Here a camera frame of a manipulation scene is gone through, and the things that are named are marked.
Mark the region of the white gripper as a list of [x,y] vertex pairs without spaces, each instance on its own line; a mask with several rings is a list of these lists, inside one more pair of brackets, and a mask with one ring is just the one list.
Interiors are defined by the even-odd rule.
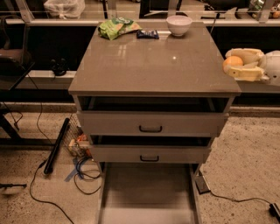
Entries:
[[239,68],[231,66],[227,74],[240,81],[265,81],[270,85],[280,86],[280,51],[275,50],[264,53],[255,48],[233,48],[226,53],[226,57],[237,56],[242,59],[243,64],[253,62],[260,65],[252,68]]

